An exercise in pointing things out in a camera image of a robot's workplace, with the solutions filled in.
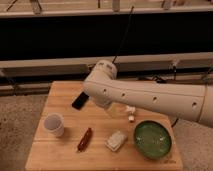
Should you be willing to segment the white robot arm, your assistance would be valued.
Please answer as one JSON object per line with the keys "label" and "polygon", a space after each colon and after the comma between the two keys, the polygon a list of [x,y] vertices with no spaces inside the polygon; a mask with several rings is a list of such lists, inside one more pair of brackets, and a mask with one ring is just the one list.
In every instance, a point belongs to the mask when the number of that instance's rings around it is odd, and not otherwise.
{"label": "white robot arm", "polygon": [[116,76],[116,66],[100,60],[83,91],[101,107],[118,102],[213,128],[213,86],[119,81]]}

